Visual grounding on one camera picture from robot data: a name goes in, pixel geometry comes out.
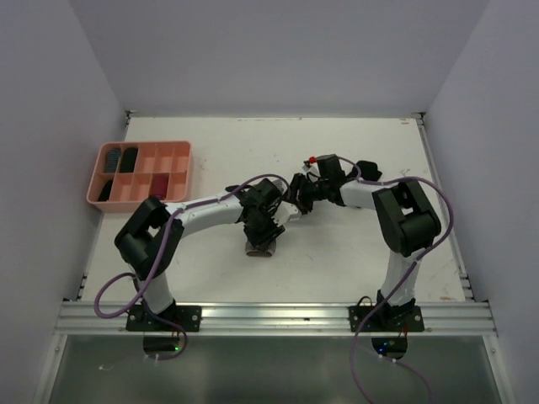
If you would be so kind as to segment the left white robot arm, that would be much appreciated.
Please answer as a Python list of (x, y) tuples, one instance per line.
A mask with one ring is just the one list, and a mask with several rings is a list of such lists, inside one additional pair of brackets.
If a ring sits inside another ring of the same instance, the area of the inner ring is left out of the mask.
[(174, 298), (166, 270), (180, 241), (196, 232), (221, 225), (243, 225), (251, 248), (265, 253), (298, 213), (284, 201), (280, 186), (267, 178), (255, 184), (229, 186), (211, 197), (165, 204), (144, 200), (115, 238), (115, 246), (131, 267), (137, 296), (148, 308), (147, 323), (156, 330), (170, 328), (175, 319)]

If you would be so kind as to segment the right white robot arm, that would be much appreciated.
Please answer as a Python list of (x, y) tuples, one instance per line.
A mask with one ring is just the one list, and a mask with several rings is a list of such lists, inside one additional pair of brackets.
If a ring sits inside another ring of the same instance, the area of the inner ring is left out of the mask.
[(421, 178), (382, 181), (382, 172), (371, 161), (353, 162), (337, 155), (311, 157), (303, 172), (294, 175), (286, 200), (306, 215), (318, 201), (376, 213), (384, 242), (390, 250), (387, 273), (377, 292), (376, 323), (391, 331), (405, 320), (403, 308), (415, 303), (415, 282), (422, 254), (435, 243), (441, 223), (421, 187)]

